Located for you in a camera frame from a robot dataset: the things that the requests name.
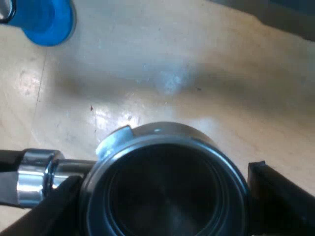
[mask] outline metal rim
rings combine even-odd
[[[175,145],[185,145],[194,149],[198,149],[206,154],[209,155],[209,153],[212,154],[212,158],[217,161],[222,167],[225,168],[227,172],[231,175],[231,178],[233,178],[233,181],[237,185],[239,194],[242,196],[242,203],[244,205],[244,211],[243,212],[243,218],[245,219],[246,223],[244,224],[243,228],[240,229],[240,231],[244,232],[244,235],[247,235],[247,227],[248,227],[248,218],[247,218],[247,212],[248,212],[248,206],[246,203],[246,196],[248,194],[248,188],[247,184],[242,177],[239,170],[235,167],[235,165],[220,151],[218,151],[213,146],[204,143],[201,140],[197,139],[187,139],[185,137],[179,137],[174,135],[169,135],[167,138],[163,137],[161,139],[158,135],[149,135],[145,137],[138,137],[132,140],[130,143],[126,144],[124,148],[122,148],[120,151],[118,151],[115,155],[107,159],[106,161],[99,162],[95,165],[93,170],[90,172],[88,178],[85,180],[85,183],[83,184],[82,191],[81,191],[81,197],[80,197],[80,226],[82,226],[81,230],[84,232],[84,235],[89,235],[89,232],[91,231],[90,225],[87,221],[87,214],[89,213],[91,209],[91,201],[90,199],[93,197],[93,190],[96,187],[96,182],[103,176],[104,173],[112,166],[113,163],[115,163],[116,160],[119,160],[120,158],[124,157],[126,154],[137,150],[142,147],[146,147],[153,144],[175,144]],[[112,235],[123,235],[121,232],[115,232],[113,229]]]

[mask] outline blue object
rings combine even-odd
[[[74,25],[69,0],[16,0],[16,11],[9,25],[21,27],[25,35],[41,46],[64,42]]]

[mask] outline light wood surface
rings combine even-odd
[[[58,47],[0,27],[0,148],[96,159],[116,128],[210,136],[247,176],[266,162],[315,195],[315,43],[206,0],[75,0]],[[0,209],[0,230],[22,210]]]

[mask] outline portafilter handle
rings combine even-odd
[[[33,208],[69,176],[85,177],[94,164],[65,160],[58,150],[0,150],[0,204]]]

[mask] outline black plastic part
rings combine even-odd
[[[17,171],[25,152],[0,150],[0,172]]]
[[[248,184],[252,192],[252,234],[315,235],[315,198],[270,168],[250,163]]]
[[[0,150],[0,205],[19,207],[16,185],[24,151]]]
[[[81,177],[69,177],[0,236],[76,236],[76,206],[81,183]]]

